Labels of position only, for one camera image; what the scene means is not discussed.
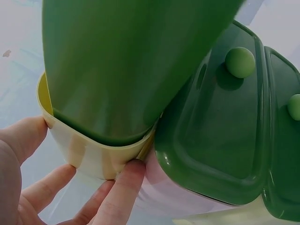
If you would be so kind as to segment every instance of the green round knob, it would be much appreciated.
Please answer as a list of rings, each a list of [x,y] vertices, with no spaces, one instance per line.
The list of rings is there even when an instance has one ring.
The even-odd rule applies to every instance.
[[[247,48],[231,49],[225,58],[227,70],[237,78],[246,78],[255,71],[255,58]]]
[[[293,95],[290,98],[287,103],[287,110],[294,120],[300,121],[300,94]]]

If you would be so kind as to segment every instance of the plastic container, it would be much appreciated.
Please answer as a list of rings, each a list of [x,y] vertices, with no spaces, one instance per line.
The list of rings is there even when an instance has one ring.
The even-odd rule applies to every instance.
[[[154,146],[148,154],[146,174],[135,201],[147,213],[170,218],[223,211],[236,208],[189,191],[174,183],[162,170]]]
[[[235,47],[255,56],[245,79],[223,65]],[[299,93],[295,66],[234,22],[159,120],[136,204],[179,225],[300,222]]]
[[[227,53],[247,48],[253,74],[239,79]],[[270,158],[270,93],[260,39],[234,21],[159,120],[156,156],[164,172],[190,191],[231,205],[262,192]]]
[[[139,141],[243,2],[44,1],[54,116],[99,143]]]
[[[43,116],[65,160],[93,178],[112,180],[133,158],[144,158],[153,142],[154,127],[139,142],[124,146],[106,146],[84,136],[53,116],[46,76],[37,85],[37,99]]]

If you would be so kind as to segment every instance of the white surface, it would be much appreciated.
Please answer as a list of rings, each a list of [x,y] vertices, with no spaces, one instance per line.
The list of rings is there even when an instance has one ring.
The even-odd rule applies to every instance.
[[[275,48],[300,65],[299,0],[249,0],[237,16]],[[27,116],[40,114],[36,84],[44,70],[41,41],[41,0],[0,0],[0,128]],[[2,57],[11,50],[9,57]],[[50,135],[23,166],[23,187],[39,180],[63,164],[62,155]],[[78,177],[64,188],[41,218],[55,224],[71,218],[95,191]],[[129,225],[171,225],[169,218],[154,217],[135,208]]]

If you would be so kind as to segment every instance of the yellow cup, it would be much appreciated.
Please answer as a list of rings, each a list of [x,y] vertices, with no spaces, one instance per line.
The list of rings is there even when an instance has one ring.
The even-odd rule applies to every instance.
[[[155,126],[135,144],[111,147],[100,144],[53,116],[45,73],[37,85],[37,99],[43,117],[65,160],[81,172],[102,180],[113,180],[133,158],[143,160],[153,143]]]

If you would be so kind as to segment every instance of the hand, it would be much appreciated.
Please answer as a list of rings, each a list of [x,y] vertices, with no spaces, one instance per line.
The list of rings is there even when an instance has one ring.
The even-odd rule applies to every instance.
[[[27,118],[0,130],[1,224],[45,225],[38,213],[76,173],[71,165],[63,165],[21,191],[20,166],[34,153],[46,133],[47,125],[42,117]],[[125,225],[144,173],[141,161],[129,162],[116,181],[106,181],[73,219],[59,225]]]

